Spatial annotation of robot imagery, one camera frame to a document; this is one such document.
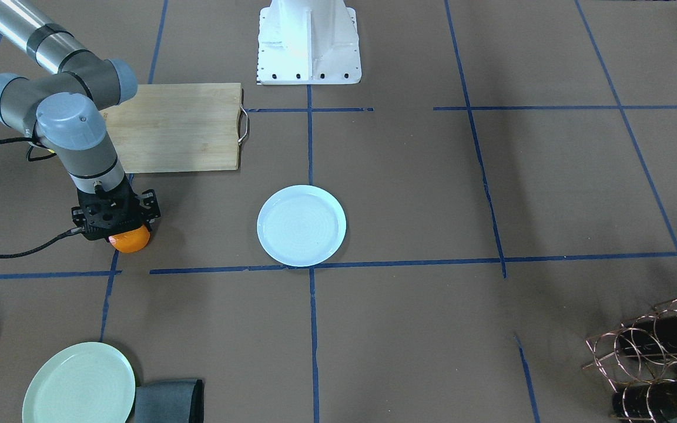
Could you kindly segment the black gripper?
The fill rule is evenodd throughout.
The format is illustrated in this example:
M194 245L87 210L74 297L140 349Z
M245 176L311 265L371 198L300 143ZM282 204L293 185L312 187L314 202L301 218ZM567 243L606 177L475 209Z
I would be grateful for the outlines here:
M151 231L151 224L160 217L155 191L137 194L128 179L108 191L78 190L78 205L72 208L73 224L89 241L108 239L141 227Z

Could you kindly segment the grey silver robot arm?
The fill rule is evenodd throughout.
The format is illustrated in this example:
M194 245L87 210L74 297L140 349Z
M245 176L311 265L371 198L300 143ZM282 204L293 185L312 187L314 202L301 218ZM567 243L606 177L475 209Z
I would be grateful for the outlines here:
M0 122L59 158L77 189L75 225L89 240L149 235L155 193L132 190L102 116L137 94L132 68L99 58L28 1L0 1L0 34L49 72L0 74Z

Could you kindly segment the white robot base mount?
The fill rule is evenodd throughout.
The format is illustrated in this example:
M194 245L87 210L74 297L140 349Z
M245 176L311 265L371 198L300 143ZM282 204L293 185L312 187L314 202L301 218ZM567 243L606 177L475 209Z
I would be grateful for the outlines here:
M259 14L256 83L358 84L357 14L343 1L272 1Z

